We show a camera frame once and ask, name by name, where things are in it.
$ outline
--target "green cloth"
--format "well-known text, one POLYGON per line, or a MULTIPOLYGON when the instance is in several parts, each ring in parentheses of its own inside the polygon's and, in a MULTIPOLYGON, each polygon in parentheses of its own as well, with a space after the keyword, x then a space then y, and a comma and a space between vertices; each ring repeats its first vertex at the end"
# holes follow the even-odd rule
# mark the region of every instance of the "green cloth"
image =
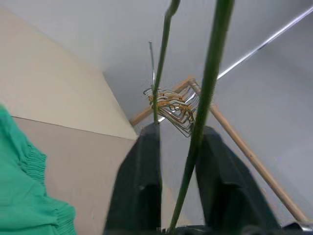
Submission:
POLYGON ((0 235, 75 235, 74 208, 47 195, 45 158, 0 105, 0 235))

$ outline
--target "white ceiling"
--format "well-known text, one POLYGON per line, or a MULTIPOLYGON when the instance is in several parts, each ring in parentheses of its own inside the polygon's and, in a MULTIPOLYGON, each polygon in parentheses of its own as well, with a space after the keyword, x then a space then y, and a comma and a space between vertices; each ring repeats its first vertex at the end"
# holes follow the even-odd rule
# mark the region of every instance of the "white ceiling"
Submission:
MULTIPOLYGON (((157 62, 169 2, 0 0, 42 33, 104 71, 129 118, 148 105, 142 94, 151 85, 148 41, 154 42, 157 62)), ((237 0, 221 70, 312 4, 312 0, 237 0)), ((188 74, 202 76, 214 7, 214 0, 181 1, 172 21, 162 88, 171 88, 188 74)))

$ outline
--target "wooden rod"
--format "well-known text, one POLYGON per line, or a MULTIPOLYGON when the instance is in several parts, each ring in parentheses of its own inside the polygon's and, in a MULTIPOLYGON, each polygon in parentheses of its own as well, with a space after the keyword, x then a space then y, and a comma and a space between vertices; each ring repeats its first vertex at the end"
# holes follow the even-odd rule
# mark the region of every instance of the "wooden rod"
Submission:
MULTIPOLYGON (((195 93, 197 95, 200 95, 201 91, 195 79, 189 80, 188 83, 191 86, 191 88, 195 91, 195 93)), ((282 201, 285 207, 293 215, 293 217, 299 222, 308 222, 309 220, 305 216, 305 214, 286 194, 282 187, 279 186, 277 181, 266 169, 266 167, 262 164, 262 162, 259 160, 256 154, 247 146, 247 144, 243 141, 243 139, 239 136, 235 129, 230 125, 227 119, 221 114, 216 104, 211 103, 210 111, 216 118, 216 120, 225 129, 225 131, 229 134, 229 136, 233 139, 236 145, 240 148, 240 150, 244 153, 244 155, 248 158, 248 160, 252 163, 252 165, 259 172, 259 174, 263 177, 263 179, 267 182, 267 184, 274 191, 277 197, 282 201)))
MULTIPOLYGON (((189 75, 187 79, 180 81, 176 86, 174 86, 172 91, 176 93, 180 93, 182 90, 184 90, 185 88, 189 86, 188 81, 190 79, 194 79, 194 77, 189 75)), ((138 123, 146 119, 152 113, 153 113, 153 109, 151 108, 151 106, 149 106, 144 111, 140 112, 136 116, 129 119, 129 122, 132 126, 136 126, 138 123)))

